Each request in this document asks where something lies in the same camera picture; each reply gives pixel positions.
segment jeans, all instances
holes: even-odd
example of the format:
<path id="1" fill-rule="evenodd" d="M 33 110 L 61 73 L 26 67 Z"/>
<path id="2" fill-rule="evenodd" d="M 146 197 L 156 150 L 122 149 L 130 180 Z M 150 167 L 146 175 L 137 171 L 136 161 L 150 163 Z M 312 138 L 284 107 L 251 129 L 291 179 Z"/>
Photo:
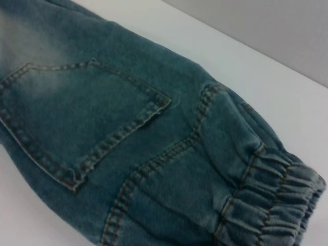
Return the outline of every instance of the jeans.
<path id="1" fill-rule="evenodd" d="M 0 142 L 97 245 L 298 246 L 324 180 L 198 64 L 69 0 L 0 1 Z"/>

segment contrast stitching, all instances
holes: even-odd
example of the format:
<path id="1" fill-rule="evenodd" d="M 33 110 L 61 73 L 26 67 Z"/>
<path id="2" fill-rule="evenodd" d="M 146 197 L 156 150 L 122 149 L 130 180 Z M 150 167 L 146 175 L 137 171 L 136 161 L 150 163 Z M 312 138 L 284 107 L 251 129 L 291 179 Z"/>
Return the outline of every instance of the contrast stitching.
<path id="1" fill-rule="evenodd" d="M 261 241 L 262 241 L 262 235 L 263 235 L 263 230 L 264 230 L 264 227 L 266 227 L 268 225 L 268 222 L 270 220 L 270 216 L 271 216 L 271 211 L 272 211 L 272 208 L 278 203 L 278 195 L 281 193 L 281 190 L 283 189 L 283 185 L 285 184 L 286 182 L 286 178 L 287 178 L 287 174 L 288 174 L 288 171 L 289 171 L 289 167 L 286 168 L 284 174 L 283 174 L 283 177 L 282 177 L 282 180 L 280 182 L 280 186 L 277 190 L 277 193 L 276 193 L 276 196 L 272 202 L 272 206 L 268 209 L 268 214 L 266 216 L 266 219 L 265 221 L 263 222 L 263 225 L 260 229 L 260 234 L 258 235 L 257 237 L 257 246 L 261 246 Z"/>
<path id="2" fill-rule="evenodd" d="M 251 159 L 250 159 L 250 164 L 249 164 L 249 168 L 246 171 L 244 177 L 242 178 L 242 180 L 240 181 L 240 185 L 239 185 L 239 189 L 235 192 L 235 194 L 233 195 L 232 199 L 229 201 L 229 204 L 226 206 L 225 210 L 222 213 L 222 221 L 221 224 L 217 230 L 217 232 L 214 234 L 214 246 L 217 246 L 217 241 L 219 240 L 219 237 L 221 236 L 221 233 L 223 231 L 223 228 L 225 226 L 225 224 L 227 223 L 227 213 L 229 211 L 229 209 L 231 208 L 232 204 L 234 203 L 234 201 L 236 200 L 237 196 L 239 195 L 239 193 L 244 189 L 244 183 L 246 181 L 246 179 L 248 178 L 249 174 L 251 173 L 251 171 L 254 169 L 254 162 L 256 160 L 256 155 L 260 155 L 264 150 L 266 149 L 265 145 L 261 145 L 261 147 L 259 148 L 259 150 L 257 150 L 255 152 L 255 154 L 252 155 Z"/>
<path id="3" fill-rule="evenodd" d="M 192 147 L 194 144 L 196 144 L 200 140 L 200 134 L 198 132 L 198 129 L 201 126 L 201 123 L 203 122 L 204 118 L 206 117 L 207 109 L 209 108 L 210 102 L 212 101 L 212 98 L 220 92 L 218 89 L 220 85 L 213 85 L 209 88 L 207 88 L 200 99 L 198 110 L 197 110 L 197 116 L 196 116 L 196 125 L 190 134 L 188 138 L 185 140 L 177 143 L 172 148 L 165 151 L 163 154 L 155 157 L 150 162 L 146 163 L 145 165 L 141 166 L 139 169 L 137 169 L 128 180 L 123 184 L 123 186 L 120 189 L 119 195 L 117 199 L 115 200 L 115 203 L 113 207 L 111 208 L 111 212 L 106 220 L 106 225 L 104 228 L 104 233 L 101 240 L 101 245 L 105 246 L 107 244 L 107 237 L 110 234 L 110 223 L 114 216 L 117 216 L 115 214 L 115 210 L 119 211 L 114 232 L 112 234 L 112 239 L 110 242 L 110 246 L 113 246 L 115 240 L 118 237 L 118 230 L 120 222 L 123 218 L 124 212 L 126 211 L 126 208 L 128 206 L 128 203 L 131 199 L 132 193 L 134 190 L 141 184 L 141 182 L 146 179 L 151 173 L 157 171 L 159 167 L 164 166 L 165 164 L 171 162 L 176 157 L 178 157 L 180 154 L 187 151 L 190 147 Z"/>
<path id="4" fill-rule="evenodd" d="M 87 174 L 94 169 L 95 165 L 99 163 L 99 161 L 106 156 L 115 146 L 117 146 L 120 142 L 122 142 L 126 137 L 131 135 L 134 131 L 136 131 L 138 128 L 140 128 L 142 125 L 145 124 L 153 115 L 157 114 L 160 110 L 166 108 L 171 100 L 160 93 L 159 91 L 155 90 L 154 88 L 150 87 L 148 84 L 146 84 L 143 80 L 135 78 L 131 76 L 129 73 L 121 71 L 114 66 L 105 65 L 100 62 L 98 62 L 95 58 L 92 58 L 91 60 L 83 63 L 77 63 L 77 64 L 70 64 L 70 65 L 61 65 L 61 66 L 42 66 L 42 65 L 35 65 L 32 63 L 27 63 L 21 68 L 19 68 L 14 73 L 7 76 L 5 79 L 0 82 L 0 96 L 3 94 L 5 90 L 8 90 L 11 88 L 11 86 L 18 81 L 18 79 L 22 78 L 27 72 L 30 70 L 44 70 L 44 71 L 62 71 L 62 70 L 68 70 L 68 69 L 77 69 L 77 68 L 83 68 L 88 66 L 98 66 L 100 68 L 105 68 L 107 70 L 110 70 L 111 73 L 116 74 L 122 79 L 127 80 L 130 82 L 133 86 L 140 89 L 143 93 L 153 96 L 155 92 L 156 101 L 154 102 L 154 105 L 149 105 L 147 111 L 143 112 L 142 115 L 139 115 L 133 122 L 131 122 L 128 125 L 125 125 L 120 130 L 116 131 L 114 134 L 108 136 L 105 140 L 101 141 L 98 145 L 93 147 L 91 150 L 91 153 L 85 157 L 85 159 L 78 164 L 79 169 L 77 172 L 74 172 L 73 169 L 68 169 L 66 167 L 61 166 L 59 163 L 53 160 L 51 156 L 49 156 L 42 148 L 38 146 L 38 144 L 35 142 L 35 140 L 31 137 L 30 134 L 24 129 L 23 125 L 19 123 L 20 129 L 15 129 L 12 126 L 11 121 L 13 119 L 16 122 L 19 122 L 19 120 L 15 119 L 13 117 L 13 113 L 10 112 L 9 109 L 7 109 L 3 103 L 3 99 L 0 97 L 0 103 L 4 109 L 4 112 L 0 112 L 0 117 L 3 119 L 3 122 L 5 122 L 9 130 L 14 134 L 15 138 L 17 139 L 18 143 L 24 147 L 24 150 L 27 152 L 27 154 L 44 170 L 46 171 L 50 176 L 52 176 L 56 181 L 63 184 L 67 188 L 76 191 L 76 188 L 83 182 L 83 179 L 87 176 Z M 44 158 L 50 162 L 51 164 L 54 164 L 59 169 L 63 170 L 65 172 L 65 175 L 67 175 L 68 172 L 72 172 L 73 178 L 70 177 L 70 181 L 73 180 L 73 182 L 69 182 L 66 179 L 67 176 L 64 178 L 62 175 L 60 177 L 59 174 L 55 173 L 54 171 L 49 170 L 49 165 L 47 163 L 43 163 L 42 161 L 38 160 L 37 158 L 29 149 L 29 147 L 23 143 L 21 137 L 18 134 L 18 130 L 21 130 L 24 135 L 27 137 L 28 142 L 30 144 L 33 144 L 37 147 L 37 150 L 42 153 Z"/>

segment elastic waistband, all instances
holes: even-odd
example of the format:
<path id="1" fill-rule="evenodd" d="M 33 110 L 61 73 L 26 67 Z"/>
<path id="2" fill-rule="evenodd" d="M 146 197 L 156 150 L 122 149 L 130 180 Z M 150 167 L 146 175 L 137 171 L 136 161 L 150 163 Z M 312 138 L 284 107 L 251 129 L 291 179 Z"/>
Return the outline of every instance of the elastic waistband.
<path id="1" fill-rule="evenodd" d="M 296 156 L 261 147 L 215 233 L 222 246 L 298 246 L 324 180 Z"/>

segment background wall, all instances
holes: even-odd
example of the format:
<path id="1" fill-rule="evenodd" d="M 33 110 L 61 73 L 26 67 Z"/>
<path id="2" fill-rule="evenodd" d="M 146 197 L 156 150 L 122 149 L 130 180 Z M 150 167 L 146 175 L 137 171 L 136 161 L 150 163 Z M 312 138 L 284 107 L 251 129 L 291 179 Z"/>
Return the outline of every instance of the background wall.
<path id="1" fill-rule="evenodd" d="M 328 87 L 327 0 L 164 0 Z"/>

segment denim pocket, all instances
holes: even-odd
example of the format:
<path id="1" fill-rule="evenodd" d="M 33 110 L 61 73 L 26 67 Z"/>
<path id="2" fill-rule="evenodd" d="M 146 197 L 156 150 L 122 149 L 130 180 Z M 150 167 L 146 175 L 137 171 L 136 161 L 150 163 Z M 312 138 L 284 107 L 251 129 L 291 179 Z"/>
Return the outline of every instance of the denim pocket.
<path id="1" fill-rule="evenodd" d="M 28 63 L 0 83 L 0 121 L 40 168 L 76 191 L 104 156 L 170 101 L 94 58 Z"/>

